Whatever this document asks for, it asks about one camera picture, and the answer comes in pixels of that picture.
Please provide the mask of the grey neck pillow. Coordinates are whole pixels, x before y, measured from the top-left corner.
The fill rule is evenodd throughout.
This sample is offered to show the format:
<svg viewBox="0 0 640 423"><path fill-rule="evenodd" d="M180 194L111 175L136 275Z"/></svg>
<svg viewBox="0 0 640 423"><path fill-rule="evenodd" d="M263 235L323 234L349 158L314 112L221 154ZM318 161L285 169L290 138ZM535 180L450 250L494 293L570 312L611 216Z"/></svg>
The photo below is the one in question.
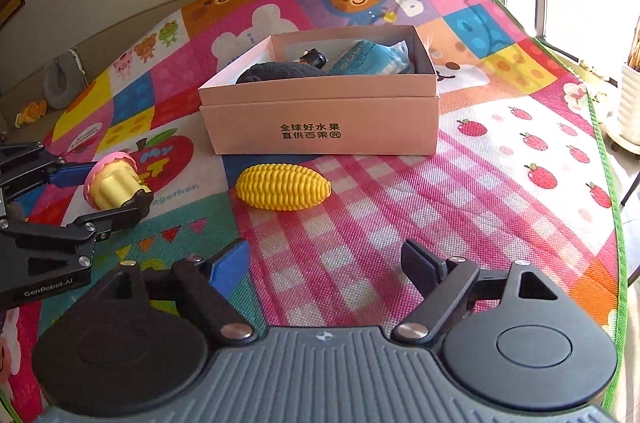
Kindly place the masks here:
<svg viewBox="0 0 640 423"><path fill-rule="evenodd" d="M69 49L52 59L44 68L44 99L55 110L64 110L86 88L86 76L75 50Z"/></svg>

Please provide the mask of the white flower pot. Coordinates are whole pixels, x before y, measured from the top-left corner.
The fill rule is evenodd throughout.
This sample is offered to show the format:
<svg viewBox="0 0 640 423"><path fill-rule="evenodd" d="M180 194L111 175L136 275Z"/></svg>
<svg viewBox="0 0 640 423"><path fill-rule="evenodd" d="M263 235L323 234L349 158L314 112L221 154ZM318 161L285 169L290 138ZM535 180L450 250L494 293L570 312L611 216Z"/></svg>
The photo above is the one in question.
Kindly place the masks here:
<svg viewBox="0 0 640 423"><path fill-rule="evenodd" d="M633 144L640 142L640 78L639 72L624 64L618 82L620 104L617 120L620 135Z"/></svg>

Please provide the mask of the orange toy on sofa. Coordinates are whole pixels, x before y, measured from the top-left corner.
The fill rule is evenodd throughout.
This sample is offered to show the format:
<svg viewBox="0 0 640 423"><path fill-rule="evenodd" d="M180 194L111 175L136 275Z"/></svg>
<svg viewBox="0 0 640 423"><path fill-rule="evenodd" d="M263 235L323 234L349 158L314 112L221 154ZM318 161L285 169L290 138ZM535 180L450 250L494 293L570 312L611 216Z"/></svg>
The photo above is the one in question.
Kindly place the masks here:
<svg viewBox="0 0 640 423"><path fill-rule="evenodd" d="M44 99L27 103L21 111L16 114L14 126L20 129L26 125L32 125L47 114L48 106L48 102Z"/></svg>

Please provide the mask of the beige sofa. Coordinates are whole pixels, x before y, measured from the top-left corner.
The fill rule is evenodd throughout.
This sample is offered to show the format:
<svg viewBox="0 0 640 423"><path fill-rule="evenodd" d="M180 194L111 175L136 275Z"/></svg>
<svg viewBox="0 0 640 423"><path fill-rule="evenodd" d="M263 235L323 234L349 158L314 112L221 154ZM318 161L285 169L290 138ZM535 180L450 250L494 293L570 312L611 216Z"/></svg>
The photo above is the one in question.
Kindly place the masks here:
<svg viewBox="0 0 640 423"><path fill-rule="evenodd" d="M88 82L91 83L96 79L104 68L107 68L158 22L193 1L196 0L168 1L166 4L119 21L73 46L72 49L79 56L79 63L85 71ZM15 115L20 112L23 105L43 98L42 82L45 75L46 69L40 68L1 97L1 116L6 122L7 142L42 140L61 116L61 111L49 111L45 117L32 125L21 129L16 129L14 126Z"/></svg>

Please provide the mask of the yellow toy corn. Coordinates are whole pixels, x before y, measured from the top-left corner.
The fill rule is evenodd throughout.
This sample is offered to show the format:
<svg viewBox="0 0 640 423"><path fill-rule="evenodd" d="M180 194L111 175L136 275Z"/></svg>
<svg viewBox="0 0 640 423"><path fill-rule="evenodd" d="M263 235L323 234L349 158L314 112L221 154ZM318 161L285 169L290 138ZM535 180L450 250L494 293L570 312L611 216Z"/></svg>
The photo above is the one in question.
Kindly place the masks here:
<svg viewBox="0 0 640 423"><path fill-rule="evenodd" d="M238 198L249 206L296 212L320 205L332 193L329 180L311 168L284 163L250 166L236 180Z"/></svg>

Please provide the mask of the pink cardboard box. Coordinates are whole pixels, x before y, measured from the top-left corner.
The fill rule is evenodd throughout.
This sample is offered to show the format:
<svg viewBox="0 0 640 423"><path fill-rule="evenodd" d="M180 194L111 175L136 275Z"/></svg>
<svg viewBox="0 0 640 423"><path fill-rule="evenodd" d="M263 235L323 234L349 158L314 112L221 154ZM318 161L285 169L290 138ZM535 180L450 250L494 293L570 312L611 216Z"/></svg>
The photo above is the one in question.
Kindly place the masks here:
<svg viewBox="0 0 640 423"><path fill-rule="evenodd" d="M333 58L353 40L404 42L405 74L333 75L240 83L262 62L291 62L308 49ZM271 35L198 90L201 114L219 155L432 155L439 95L432 59L412 25L320 28Z"/></svg>

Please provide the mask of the black plush toy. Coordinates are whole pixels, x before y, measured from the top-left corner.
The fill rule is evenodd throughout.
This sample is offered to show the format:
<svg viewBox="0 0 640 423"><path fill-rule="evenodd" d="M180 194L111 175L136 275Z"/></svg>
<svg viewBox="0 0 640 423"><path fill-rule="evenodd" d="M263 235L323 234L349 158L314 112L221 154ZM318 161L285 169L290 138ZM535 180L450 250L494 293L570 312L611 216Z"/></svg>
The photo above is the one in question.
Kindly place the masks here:
<svg viewBox="0 0 640 423"><path fill-rule="evenodd" d="M282 79L299 79L324 76L312 65L299 62L264 62L247 68L236 80L237 84L272 82Z"/></svg>

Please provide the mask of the pink yellow cupcake toy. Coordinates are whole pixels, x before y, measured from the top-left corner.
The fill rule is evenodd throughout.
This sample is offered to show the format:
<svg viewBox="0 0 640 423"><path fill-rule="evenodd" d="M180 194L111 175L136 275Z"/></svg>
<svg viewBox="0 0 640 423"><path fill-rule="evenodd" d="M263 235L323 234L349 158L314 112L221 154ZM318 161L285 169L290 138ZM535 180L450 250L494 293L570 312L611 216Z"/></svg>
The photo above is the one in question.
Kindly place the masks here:
<svg viewBox="0 0 640 423"><path fill-rule="evenodd" d="M151 192L139 177L134 159L120 151L97 161L82 187L86 202L99 210L123 206L139 191Z"/></svg>

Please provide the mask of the blue wet wipes pack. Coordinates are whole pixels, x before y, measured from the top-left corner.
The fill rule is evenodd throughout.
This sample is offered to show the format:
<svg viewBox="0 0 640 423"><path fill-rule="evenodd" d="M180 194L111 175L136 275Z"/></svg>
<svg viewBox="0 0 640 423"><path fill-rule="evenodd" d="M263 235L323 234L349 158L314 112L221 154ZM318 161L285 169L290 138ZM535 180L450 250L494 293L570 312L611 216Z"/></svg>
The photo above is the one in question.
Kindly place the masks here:
<svg viewBox="0 0 640 423"><path fill-rule="evenodd" d="M351 42L322 68L331 76L409 74L413 70L405 40L388 46L367 39Z"/></svg>

